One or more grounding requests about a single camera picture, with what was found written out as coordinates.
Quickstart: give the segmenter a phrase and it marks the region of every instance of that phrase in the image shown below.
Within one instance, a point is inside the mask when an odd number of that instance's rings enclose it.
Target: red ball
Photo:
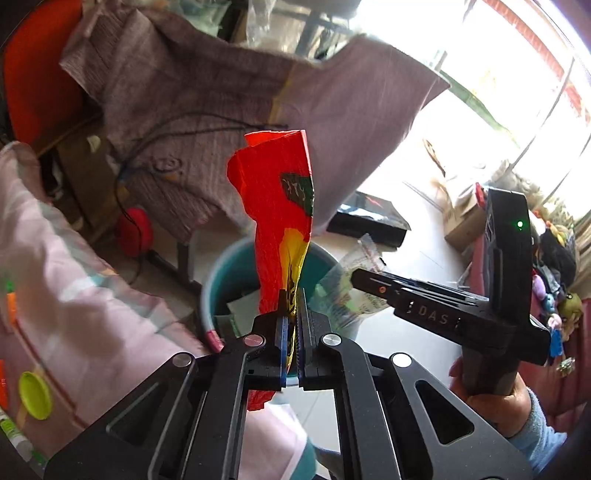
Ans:
[[[136,225],[121,214],[115,225],[115,239],[125,255],[138,257],[152,248],[154,229],[148,215],[141,208],[129,208],[126,212]],[[138,229],[141,232],[141,243]]]

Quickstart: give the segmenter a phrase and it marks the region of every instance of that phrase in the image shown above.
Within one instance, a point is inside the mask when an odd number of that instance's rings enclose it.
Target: metal pivot screw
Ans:
[[[400,368],[410,367],[413,359],[410,358],[406,353],[397,353],[392,357],[392,363]]]
[[[322,337],[322,342],[325,345],[337,346],[340,345],[340,336],[334,333],[328,333]]]
[[[177,353],[173,357],[173,365],[179,368],[184,368],[191,365],[191,355],[188,353]]]
[[[260,346],[264,341],[264,338],[256,333],[251,333],[244,337],[244,345],[246,346]]]

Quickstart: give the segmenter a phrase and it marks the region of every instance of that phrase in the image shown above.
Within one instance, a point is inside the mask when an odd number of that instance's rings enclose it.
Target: yellow-green bottle cap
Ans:
[[[51,393],[45,380],[32,372],[24,372],[18,379],[18,394],[31,417],[45,420],[53,409]]]

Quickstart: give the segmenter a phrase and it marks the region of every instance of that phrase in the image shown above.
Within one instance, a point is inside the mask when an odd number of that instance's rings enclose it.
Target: black box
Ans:
[[[355,192],[337,210],[327,230],[355,238],[368,233],[377,244],[398,248],[410,225],[392,202]]]

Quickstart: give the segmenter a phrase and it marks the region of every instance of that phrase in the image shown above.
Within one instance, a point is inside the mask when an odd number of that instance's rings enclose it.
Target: orange chair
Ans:
[[[61,51],[81,17],[81,0],[46,0],[6,42],[4,94],[16,140],[32,144],[83,110],[81,88],[59,66]]]

